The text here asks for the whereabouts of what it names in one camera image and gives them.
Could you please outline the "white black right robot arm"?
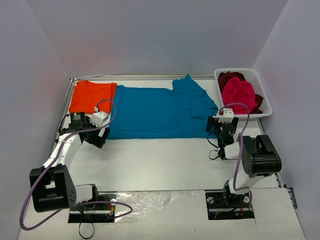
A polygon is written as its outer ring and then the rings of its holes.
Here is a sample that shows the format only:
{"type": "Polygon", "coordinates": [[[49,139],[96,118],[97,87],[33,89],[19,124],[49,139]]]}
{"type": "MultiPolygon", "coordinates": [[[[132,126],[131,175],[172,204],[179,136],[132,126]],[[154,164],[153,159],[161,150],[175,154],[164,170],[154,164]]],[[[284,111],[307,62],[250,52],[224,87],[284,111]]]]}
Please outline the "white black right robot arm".
{"type": "Polygon", "coordinates": [[[236,160],[233,178],[226,181],[222,190],[222,202],[229,207],[239,200],[251,200],[251,188],[260,180],[270,177],[282,169],[281,158],[266,134],[250,137],[242,133],[234,139],[239,119],[223,120],[222,117],[209,116],[206,131],[209,135],[215,134],[217,144],[216,157],[210,160],[236,160]]]}

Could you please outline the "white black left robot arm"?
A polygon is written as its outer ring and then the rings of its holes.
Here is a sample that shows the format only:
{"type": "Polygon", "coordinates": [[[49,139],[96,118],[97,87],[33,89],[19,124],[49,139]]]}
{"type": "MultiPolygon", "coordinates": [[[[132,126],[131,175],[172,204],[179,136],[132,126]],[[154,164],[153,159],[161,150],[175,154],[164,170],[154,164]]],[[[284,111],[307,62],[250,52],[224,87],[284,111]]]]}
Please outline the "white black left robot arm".
{"type": "Polygon", "coordinates": [[[84,112],[73,112],[69,117],[68,127],[58,131],[59,138],[50,158],[29,174],[33,206],[38,213],[71,209],[80,203],[95,209],[101,203],[96,185],[75,185],[69,168],[84,142],[99,149],[103,147],[110,133],[103,126],[109,114],[99,111],[87,116],[84,112]]]}

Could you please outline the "teal blue t shirt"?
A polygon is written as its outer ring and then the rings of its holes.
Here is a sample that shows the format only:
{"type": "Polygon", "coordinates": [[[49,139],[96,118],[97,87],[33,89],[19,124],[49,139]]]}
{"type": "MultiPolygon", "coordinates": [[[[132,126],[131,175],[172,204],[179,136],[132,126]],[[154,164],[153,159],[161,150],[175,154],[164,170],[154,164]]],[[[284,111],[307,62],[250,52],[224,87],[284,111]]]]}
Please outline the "teal blue t shirt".
{"type": "Polygon", "coordinates": [[[118,85],[110,140],[206,138],[215,102],[190,75],[172,81],[172,89],[118,85]]]}

